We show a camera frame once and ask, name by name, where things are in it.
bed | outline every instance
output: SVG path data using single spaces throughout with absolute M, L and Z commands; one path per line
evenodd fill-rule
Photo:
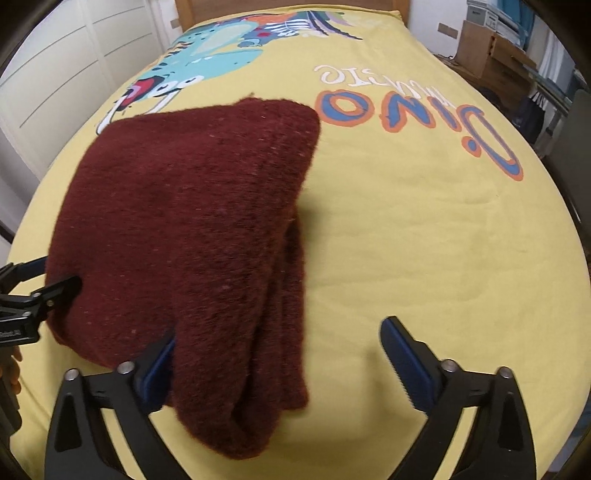
M 232 0 L 175 0 L 177 5 L 178 17 L 183 30 L 187 30 L 193 25 L 220 18 L 225 15 L 239 14 L 243 11 L 255 11 L 260 9 L 289 7 L 294 5 L 289 0 L 249 0 L 237 4 Z M 330 2 L 320 1 L 316 5 L 330 5 Z M 402 16 L 404 24 L 408 24 L 410 14 L 411 0 L 349 0 L 341 2 L 341 5 L 350 7 L 362 7 L 380 11 L 397 10 Z
M 183 58 L 186 68 L 171 67 Z M 298 206 L 311 402 L 304 413 L 285 415 L 271 447 L 247 462 L 207 450 L 165 409 L 153 419 L 180 463 L 195 479 L 387 478 L 424 422 L 379 345 L 380 321 L 396 314 L 416 338 L 466 369 L 514 369 L 541 476 L 582 411 L 591 381 L 583 251 L 529 145 L 413 39 L 397 13 L 258 9 L 189 29 L 65 146 L 10 260 L 47 253 L 78 162 L 111 122 L 252 94 L 313 106 L 322 120 Z M 30 282 L 20 293 L 38 286 Z M 33 478 L 42 476 L 63 372 L 102 370 L 42 329 L 42 341 L 24 348 L 25 423 L 12 441 Z M 128 472 L 141 478 L 113 417 L 106 417 Z M 469 422 L 463 420 L 438 479 L 449 477 Z

white cabinet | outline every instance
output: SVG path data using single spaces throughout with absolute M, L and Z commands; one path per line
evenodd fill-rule
M 148 1 L 64 0 L 0 77 L 0 127 L 39 179 L 109 95 L 164 51 Z

metal screw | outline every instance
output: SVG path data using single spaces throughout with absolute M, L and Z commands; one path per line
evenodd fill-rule
M 443 368 L 446 372 L 454 373 L 460 368 L 460 366 L 455 363 L 453 360 L 444 360 L 441 362 L 441 368 Z
M 499 375 L 503 378 L 513 378 L 513 372 L 511 371 L 511 368 L 508 367 L 501 367 L 499 369 Z
M 117 367 L 117 371 L 121 375 L 127 375 L 127 374 L 130 374 L 132 371 L 134 371 L 134 368 L 135 368 L 135 364 L 133 362 L 123 362 L 122 364 L 120 364 Z
M 71 382 L 75 378 L 78 378 L 78 375 L 80 375 L 80 372 L 78 370 L 76 370 L 75 368 L 72 368 L 71 370 L 68 370 L 66 372 L 66 374 L 64 375 L 64 378 L 66 380 L 68 380 L 68 382 Z

maroon cloth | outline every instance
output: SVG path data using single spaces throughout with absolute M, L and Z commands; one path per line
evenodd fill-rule
M 66 194 L 47 282 L 83 290 L 48 324 L 105 367 L 172 327 L 171 403 L 235 459 L 303 408 L 303 251 L 296 199 L 320 132 L 311 108 L 245 99 L 108 126 Z

wooden headboard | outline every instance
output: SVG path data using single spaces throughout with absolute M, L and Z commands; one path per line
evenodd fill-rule
M 352 7 L 364 7 L 373 10 L 400 10 L 404 23 L 408 23 L 408 14 L 411 0 L 314 0 L 311 2 L 298 0 L 175 0 L 178 10 L 178 19 L 183 31 L 194 24 L 223 17 L 224 15 L 239 14 L 254 10 L 263 10 L 277 7 L 290 7 L 292 5 L 350 5 Z

